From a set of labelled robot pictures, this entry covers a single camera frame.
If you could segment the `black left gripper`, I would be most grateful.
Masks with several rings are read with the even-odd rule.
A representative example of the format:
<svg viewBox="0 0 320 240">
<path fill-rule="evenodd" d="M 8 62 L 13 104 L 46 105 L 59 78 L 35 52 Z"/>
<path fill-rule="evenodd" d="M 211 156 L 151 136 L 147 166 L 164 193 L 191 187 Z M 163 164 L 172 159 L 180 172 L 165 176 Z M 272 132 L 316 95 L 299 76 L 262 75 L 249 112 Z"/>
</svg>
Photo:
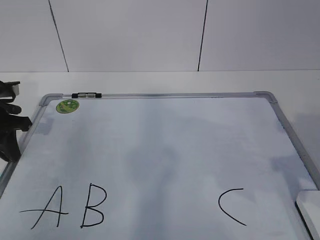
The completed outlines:
<svg viewBox="0 0 320 240">
<path fill-rule="evenodd" d="M 6 162 L 17 162 L 20 159 L 20 148 L 16 130 L 27 132 L 33 125 L 27 116 L 17 116 L 22 112 L 18 105 L 0 101 L 0 158 Z"/>
</svg>

